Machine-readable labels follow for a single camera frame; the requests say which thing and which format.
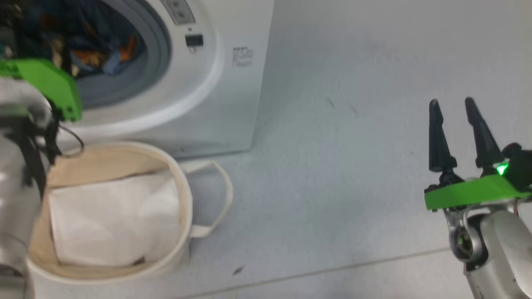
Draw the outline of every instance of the beige basket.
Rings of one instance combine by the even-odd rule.
[[[185,173],[215,167],[226,182],[225,205],[211,226],[192,225],[192,195]],[[179,197],[180,232],[175,248],[162,260],[130,267],[77,267],[61,265],[55,254],[48,193],[54,188],[120,179],[170,169],[176,179]],[[120,142],[91,146],[83,155],[57,159],[48,174],[43,208],[35,222],[30,242],[28,268],[50,280],[73,285],[98,285],[131,280],[173,270],[186,252],[190,238],[203,238],[225,217],[232,204],[232,184],[224,169],[214,161],[191,161],[179,165],[164,151],[141,143]]]

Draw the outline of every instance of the blue cloth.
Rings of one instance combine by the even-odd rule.
[[[26,14],[23,27],[31,34],[49,41],[49,34],[40,32],[39,20],[43,15],[51,15],[64,24],[59,34],[67,38],[67,47],[76,50],[90,50],[106,53],[109,59],[100,70],[81,64],[72,57],[72,62],[80,69],[106,74],[118,74],[129,62],[120,61],[121,47],[129,43],[131,36],[136,39],[135,59],[145,48],[137,29],[120,13],[97,0],[41,0]]]

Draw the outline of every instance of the white floor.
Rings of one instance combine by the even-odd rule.
[[[254,147],[216,158],[235,185],[219,229],[171,275],[101,287],[36,278],[37,299],[471,298],[460,264],[434,253],[448,244],[443,214],[423,201],[438,178],[428,103],[440,100],[464,177],[480,174],[467,96],[500,146],[531,148],[531,7],[278,0]],[[209,223],[221,182],[190,180],[194,221]]]
[[[437,251],[193,299],[470,299],[469,286],[460,272],[461,265],[451,252]]]

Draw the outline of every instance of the led light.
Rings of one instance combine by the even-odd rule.
[[[508,163],[502,163],[501,165],[497,166],[497,172],[500,175],[503,175],[506,168],[508,168]]]

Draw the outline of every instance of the white towel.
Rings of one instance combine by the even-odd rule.
[[[179,236],[170,171],[55,189],[50,213],[61,263],[119,267],[162,259]]]

